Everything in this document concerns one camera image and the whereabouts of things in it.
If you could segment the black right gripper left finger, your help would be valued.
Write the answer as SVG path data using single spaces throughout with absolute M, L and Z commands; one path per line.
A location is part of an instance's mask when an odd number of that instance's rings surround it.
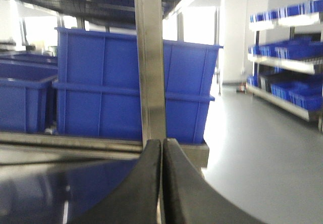
M 157 223 L 161 141 L 150 139 L 125 179 L 69 223 Z

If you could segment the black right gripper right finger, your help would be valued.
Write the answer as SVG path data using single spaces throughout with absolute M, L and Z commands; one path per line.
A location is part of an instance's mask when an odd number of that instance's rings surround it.
M 163 143 L 166 223 L 261 223 L 214 190 L 174 138 Z

